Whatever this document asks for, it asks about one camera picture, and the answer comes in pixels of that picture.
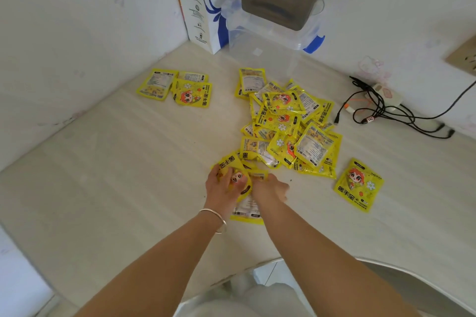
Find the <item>hand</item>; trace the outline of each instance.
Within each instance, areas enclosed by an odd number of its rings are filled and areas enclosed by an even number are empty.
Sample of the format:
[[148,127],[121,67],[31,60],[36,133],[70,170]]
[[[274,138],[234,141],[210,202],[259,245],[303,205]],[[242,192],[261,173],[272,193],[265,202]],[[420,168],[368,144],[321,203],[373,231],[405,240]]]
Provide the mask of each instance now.
[[220,165],[217,164],[208,175],[205,187],[207,188],[207,200],[204,208],[214,210],[219,213],[223,219],[228,219],[235,209],[236,202],[241,191],[246,187],[248,178],[243,176],[229,189],[233,168],[228,168],[227,174],[218,181],[217,175]]
[[259,178],[253,178],[252,195],[256,202],[276,199],[281,202],[286,202],[288,198],[286,193],[289,190],[289,184],[277,180],[274,174],[268,174],[268,179],[263,181]]

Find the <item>forearm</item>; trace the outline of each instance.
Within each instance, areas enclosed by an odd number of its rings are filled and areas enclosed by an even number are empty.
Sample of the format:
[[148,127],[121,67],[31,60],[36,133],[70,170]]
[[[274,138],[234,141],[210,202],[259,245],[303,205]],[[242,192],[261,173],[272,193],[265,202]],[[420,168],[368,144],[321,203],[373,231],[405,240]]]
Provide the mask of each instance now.
[[221,221],[200,212],[158,242],[92,298],[76,317],[168,317]]
[[271,240],[318,316],[419,316],[390,285],[286,204],[257,202]]

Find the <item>person's right arm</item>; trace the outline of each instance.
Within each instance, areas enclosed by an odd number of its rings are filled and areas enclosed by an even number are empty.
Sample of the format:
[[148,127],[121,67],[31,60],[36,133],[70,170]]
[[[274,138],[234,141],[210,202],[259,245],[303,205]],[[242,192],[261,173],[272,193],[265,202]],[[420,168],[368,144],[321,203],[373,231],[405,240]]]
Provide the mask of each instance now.
[[383,279],[319,233],[289,206],[289,185],[253,181],[265,227],[319,317],[419,317]]

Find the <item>silver bangle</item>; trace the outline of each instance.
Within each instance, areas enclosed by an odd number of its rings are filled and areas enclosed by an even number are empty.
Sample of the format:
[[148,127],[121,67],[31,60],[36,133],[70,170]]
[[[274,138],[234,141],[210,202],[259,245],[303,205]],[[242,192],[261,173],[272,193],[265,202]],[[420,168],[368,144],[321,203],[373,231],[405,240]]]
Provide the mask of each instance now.
[[223,217],[218,213],[218,212],[215,212],[214,210],[211,210],[209,208],[204,208],[202,210],[200,210],[200,212],[212,212],[215,216],[217,216],[218,218],[220,218],[220,220],[223,222],[223,226],[224,227],[224,230],[223,231],[216,231],[215,233],[216,234],[222,234],[223,232],[226,232],[227,231],[227,223],[225,222],[225,220],[223,219]]

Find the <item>beige electrical socket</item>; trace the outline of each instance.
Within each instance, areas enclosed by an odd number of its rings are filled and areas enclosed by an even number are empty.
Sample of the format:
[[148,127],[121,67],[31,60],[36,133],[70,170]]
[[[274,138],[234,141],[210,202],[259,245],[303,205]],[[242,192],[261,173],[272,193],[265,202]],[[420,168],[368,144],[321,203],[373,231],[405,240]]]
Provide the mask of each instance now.
[[476,77],[476,36],[455,50],[446,62]]

